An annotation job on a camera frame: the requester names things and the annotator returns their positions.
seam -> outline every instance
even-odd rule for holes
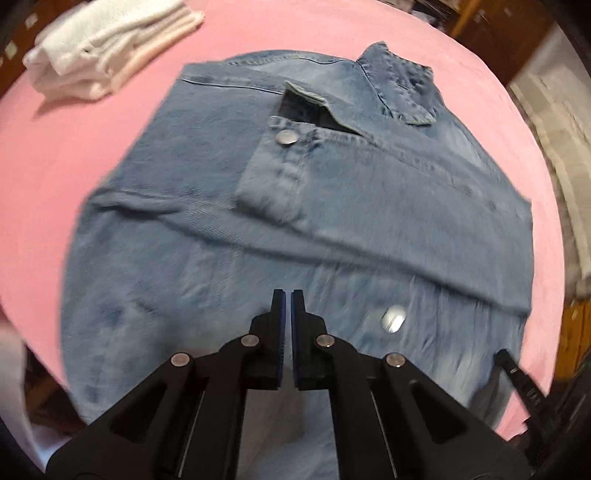
[[[375,94],[377,95],[377,97],[379,98],[379,101],[380,101],[380,102],[382,102],[382,104],[383,104],[383,105],[386,107],[386,110],[389,112],[390,116],[391,116],[392,118],[394,118],[394,115],[392,114],[392,110],[390,110],[390,107],[389,107],[389,106],[388,106],[388,104],[387,104],[387,103],[384,101],[384,99],[383,99],[383,97],[382,97],[381,93],[379,92],[379,90],[376,88],[376,86],[375,86],[375,85],[374,85],[374,83],[372,82],[372,80],[371,80],[371,78],[370,78],[370,76],[369,76],[369,74],[368,74],[367,70],[365,70],[365,68],[364,68],[363,64],[362,64],[362,63],[361,63],[359,60],[355,61],[355,63],[361,67],[361,71],[362,71],[362,72],[363,72],[363,74],[365,75],[365,78],[367,78],[367,80],[368,80],[369,84],[371,85],[371,88],[373,88],[373,89],[374,89],[374,92],[375,92]]]
[[[94,192],[90,196],[90,199],[92,199],[94,197],[102,196],[102,195],[107,194],[107,193],[128,193],[128,194],[136,195],[138,197],[143,197],[143,198],[147,198],[147,199],[157,199],[157,200],[171,200],[171,199],[174,199],[173,197],[171,197],[169,195],[162,195],[162,194],[156,195],[154,193],[136,192],[134,190],[129,190],[129,189],[125,189],[125,188],[119,188],[117,186],[114,186],[114,187],[111,187],[111,186],[99,187],[96,190],[96,192]]]
[[[180,77],[179,80],[182,80],[183,82],[187,82],[187,83],[192,83],[193,85],[210,85],[210,86],[214,86],[214,87],[234,87],[234,88],[247,88],[247,89],[251,89],[251,90],[260,90],[262,92],[269,92],[269,93],[274,93],[276,95],[283,95],[283,92],[278,90],[278,89],[272,89],[271,87],[269,88],[264,88],[264,87],[259,87],[257,85],[239,85],[237,82],[235,83],[230,83],[230,82],[198,82],[196,80],[193,79],[188,79],[186,77]]]
[[[402,90],[406,90],[407,92],[410,92],[410,93],[414,93],[414,92],[415,92],[415,90],[413,90],[412,88],[409,88],[409,87],[406,87],[406,86],[402,85],[402,83],[400,83],[399,81],[397,81],[397,80],[395,80],[395,79],[392,79],[392,78],[390,78],[390,81],[391,81],[391,82],[394,82],[394,83],[395,83],[396,85],[398,85],[398,86],[399,86],[399,87],[400,87]]]
[[[349,133],[349,132],[342,132],[339,130],[333,130],[332,128],[327,128],[327,127],[319,127],[318,125],[315,125],[315,128],[317,130],[319,130],[319,137],[323,140],[329,140],[329,141],[336,141],[339,143],[344,143],[344,144],[360,144],[360,145],[374,145],[374,143],[369,140],[367,137],[363,136],[362,134],[358,133],[357,130],[355,130],[355,133]]]
[[[101,193],[125,193],[127,195],[131,195],[131,196],[135,196],[135,197],[141,197],[141,198],[147,198],[147,199],[157,199],[157,200],[175,200],[175,201],[179,201],[179,200],[184,200],[185,198],[190,197],[192,201],[200,203],[203,206],[210,206],[210,207],[222,207],[226,210],[231,210],[234,208],[233,205],[224,203],[224,202],[214,202],[211,200],[204,200],[201,199],[199,197],[192,197],[190,195],[165,195],[165,194],[154,194],[154,193],[148,193],[148,192],[141,192],[138,190],[131,190],[131,189],[125,189],[125,188],[115,188],[115,189],[108,189],[108,190],[102,190],[100,193],[97,194],[101,194]]]
[[[288,60],[288,59],[308,60],[308,61],[313,61],[314,63],[318,63],[321,65],[330,65],[332,63],[337,63],[340,61],[346,61],[346,59],[334,59],[334,60],[330,60],[330,61],[320,61],[320,60],[304,57],[299,54],[292,54],[292,55],[281,55],[279,57],[270,57],[270,58],[265,58],[265,59],[260,59],[260,60],[232,60],[232,61],[226,62],[226,64],[227,65],[234,65],[234,66],[237,66],[237,65],[263,65],[265,63],[270,63],[272,61]]]

black clamp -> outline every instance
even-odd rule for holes
[[[538,385],[519,368],[507,350],[495,354],[495,363],[505,371],[530,414],[525,421],[528,443],[524,451],[530,463],[538,467],[550,455],[552,445],[561,433],[562,419]]]
[[[291,296],[295,385],[328,389],[342,480],[525,480],[527,458],[408,359],[363,355]],[[218,353],[177,353],[50,459],[52,480],[232,480],[246,391],[281,385],[285,294]]]

metal pin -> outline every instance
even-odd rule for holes
[[[250,333],[240,339],[240,343],[244,346],[257,346],[258,342],[259,337],[257,337],[256,335],[252,335]]]
[[[406,362],[404,355],[400,353],[389,353],[386,357],[386,363],[391,367],[399,368]]]
[[[323,346],[325,348],[331,347],[335,344],[335,337],[333,337],[332,335],[318,335],[318,338],[316,339],[316,343],[318,343],[319,346]]]
[[[175,353],[172,358],[170,359],[170,363],[172,363],[175,367],[184,367],[189,363],[191,358],[186,353]]]

wooden cabinet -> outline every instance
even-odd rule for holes
[[[0,96],[25,71],[22,58],[35,45],[35,38],[58,16],[53,0],[40,0],[16,21],[0,52]]]
[[[467,0],[462,8],[463,23],[456,24],[452,36],[456,34],[504,85],[521,70],[554,24],[538,0]]]
[[[566,306],[562,316],[554,379],[573,378],[589,348],[591,348],[591,301],[580,301]]]

blue fabric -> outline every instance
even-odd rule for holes
[[[278,143],[284,129],[298,141]],[[61,316],[72,397],[93,420],[173,353],[245,333],[274,288],[301,288],[330,333],[403,353],[494,425],[510,387],[492,355],[519,355],[531,229],[530,204],[431,69],[384,43],[357,61],[266,51],[186,65],[83,209]],[[407,317],[387,333],[393,305]],[[322,393],[254,397],[241,475],[336,477]]]

